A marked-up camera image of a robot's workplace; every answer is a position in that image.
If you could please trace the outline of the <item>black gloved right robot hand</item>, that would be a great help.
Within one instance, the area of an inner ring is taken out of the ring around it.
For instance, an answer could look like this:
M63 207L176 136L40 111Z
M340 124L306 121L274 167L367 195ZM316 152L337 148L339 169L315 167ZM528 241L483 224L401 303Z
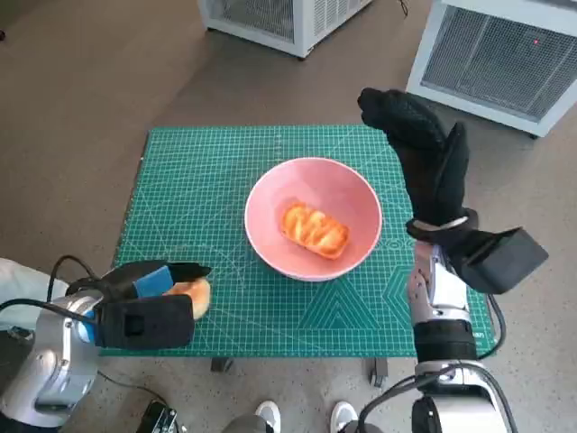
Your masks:
M464 124L457 122L446 132L432 110L396 89L364 88L357 103L362 121L385 133L398 156L413 218L444 226L465 217L470 151Z

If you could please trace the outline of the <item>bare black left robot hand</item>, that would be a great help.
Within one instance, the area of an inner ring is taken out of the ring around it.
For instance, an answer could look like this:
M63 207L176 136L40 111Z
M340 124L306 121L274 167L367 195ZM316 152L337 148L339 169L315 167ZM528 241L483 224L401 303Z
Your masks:
M163 295L176 283L193 282L211 271L199 263L145 260L122 264L100 281L111 299L141 299Z

